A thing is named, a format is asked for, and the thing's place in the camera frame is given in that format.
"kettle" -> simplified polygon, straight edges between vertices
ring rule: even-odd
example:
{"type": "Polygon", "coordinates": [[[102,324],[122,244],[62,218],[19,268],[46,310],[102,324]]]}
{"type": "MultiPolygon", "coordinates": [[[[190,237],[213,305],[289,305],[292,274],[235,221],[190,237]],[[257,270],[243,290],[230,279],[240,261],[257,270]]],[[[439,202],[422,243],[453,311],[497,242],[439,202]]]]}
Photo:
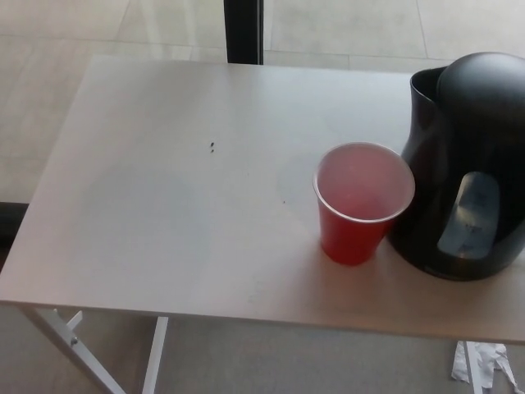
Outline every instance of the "kettle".
{"type": "Polygon", "coordinates": [[[388,235],[412,265],[489,277],[525,246],[525,59],[475,53],[410,80],[415,196],[388,235]]]}

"paper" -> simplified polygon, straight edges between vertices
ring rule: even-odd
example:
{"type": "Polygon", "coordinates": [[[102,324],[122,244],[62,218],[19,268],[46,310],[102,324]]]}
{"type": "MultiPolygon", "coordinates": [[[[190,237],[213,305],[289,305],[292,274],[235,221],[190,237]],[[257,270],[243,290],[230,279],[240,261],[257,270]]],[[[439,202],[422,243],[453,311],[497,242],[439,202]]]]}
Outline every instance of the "paper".
{"type": "MultiPolygon", "coordinates": [[[[452,366],[452,378],[469,383],[467,359],[465,358],[464,342],[459,341],[454,355],[454,365],[452,366]]],[[[514,394],[525,394],[518,389],[516,380],[510,368],[507,358],[507,349],[500,343],[481,343],[473,342],[476,349],[474,355],[470,355],[477,360],[479,373],[483,388],[492,388],[494,381],[494,371],[501,370],[514,387],[514,394]]]]}

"tabletop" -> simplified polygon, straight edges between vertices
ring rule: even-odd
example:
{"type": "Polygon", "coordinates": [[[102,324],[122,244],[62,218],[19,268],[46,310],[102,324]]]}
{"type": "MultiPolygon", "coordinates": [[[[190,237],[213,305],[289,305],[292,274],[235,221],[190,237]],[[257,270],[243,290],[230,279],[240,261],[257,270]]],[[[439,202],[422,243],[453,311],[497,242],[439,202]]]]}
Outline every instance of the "tabletop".
{"type": "Polygon", "coordinates": [[[0,275],[0,302],[525,341],[525,265],[479,282],[384,241],[318,243],[312,177],[349,141],[400,151],[409,76],[96,57],[0,275]]]}

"red plastic cup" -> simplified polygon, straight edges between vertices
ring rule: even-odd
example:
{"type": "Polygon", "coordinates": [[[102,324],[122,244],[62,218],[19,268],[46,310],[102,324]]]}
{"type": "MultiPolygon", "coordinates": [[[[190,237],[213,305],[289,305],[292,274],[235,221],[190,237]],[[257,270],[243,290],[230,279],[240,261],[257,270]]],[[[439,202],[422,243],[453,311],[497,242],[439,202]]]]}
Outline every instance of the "red plastic cup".
{"type": "Polygon", "coordinates": [[[369,260],[394,219],[412,202],[415,184],[394,151],[365,142],[340,145],[321,160],[313,178],[321,245],[337,263],[369,260]]]}

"tile floor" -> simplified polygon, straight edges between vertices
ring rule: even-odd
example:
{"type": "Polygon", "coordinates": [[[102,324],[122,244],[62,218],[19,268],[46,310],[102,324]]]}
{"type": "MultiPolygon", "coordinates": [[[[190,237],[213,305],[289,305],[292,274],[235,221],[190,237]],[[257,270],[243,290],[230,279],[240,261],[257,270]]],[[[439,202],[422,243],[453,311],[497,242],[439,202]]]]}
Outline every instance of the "tile floor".
{"type": "MultiPolygon", "coordinates": [[[[413,72],[466,53],[525,56],[519,0],[266,0],[265,63],[413,72]]],[[[0,200],[29,202],[95,53],[224,62],[221,0],[0,0],[0,200]]],[[[80,335],[139,392],[150,318],[88,313],[80,335]]],[[[157,392],[469,392],[454,343],[175,319],[157,392]]],[[[0,309],[0,392],[95,392],[0,309]]],[[[510,349],[525,385],[525,351],[510,349]]],[[[494,392],[506,392],[502,382],[494,392]]]]}

